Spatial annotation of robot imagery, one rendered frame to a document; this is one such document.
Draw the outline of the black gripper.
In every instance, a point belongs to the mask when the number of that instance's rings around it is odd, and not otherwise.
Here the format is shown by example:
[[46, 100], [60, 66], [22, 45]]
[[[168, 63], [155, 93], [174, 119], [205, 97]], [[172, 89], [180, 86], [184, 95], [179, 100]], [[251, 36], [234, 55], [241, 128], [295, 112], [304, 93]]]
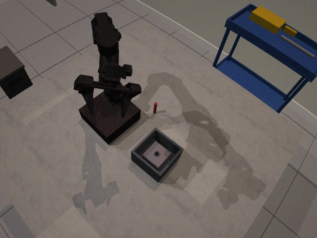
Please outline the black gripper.
[[93, 115], [94, 112], [94, 88], [122, 92], [121, 116], [124, 118], [131, 99], [141, 93], [141, 86], [133, 83], [121, 86], [119, 85], [120, 82], [121, 80], [108, 76], [105, 76], [105, 78], [102, 79], [99, 78], [99, 81], [96, 82], [94, 81], [93, 76], [79, 75], [74, 82], [74, 90], [77, 90], [78, 93], [82, 94], [91, 115]]

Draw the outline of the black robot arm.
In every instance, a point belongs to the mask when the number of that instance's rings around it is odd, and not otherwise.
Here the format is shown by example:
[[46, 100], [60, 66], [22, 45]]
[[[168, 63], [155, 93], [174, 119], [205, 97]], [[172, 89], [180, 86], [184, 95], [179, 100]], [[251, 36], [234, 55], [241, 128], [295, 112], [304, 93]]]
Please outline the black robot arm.
[[[117, 78], [117, 80], [126, 79], [127, 76], [132, 76], [132, 65], [124, 64], [123, 67], [118, 66], [119, 63], [119, 45], [121, 33], [112, 23], [112, 18], [107, 12], [94, 14], [91, 21], [93, 42], [97, 44], [100, 53], [99, 62], [103, 61], [100, 69], [100, 79], [108, 77]], [[112, 60], [118, 63], [108, 65], [107, 61]], [[121, 102], [121, 93], [116, 91], [104, 90], [105, 97], [109, 103], [114, 106]]]

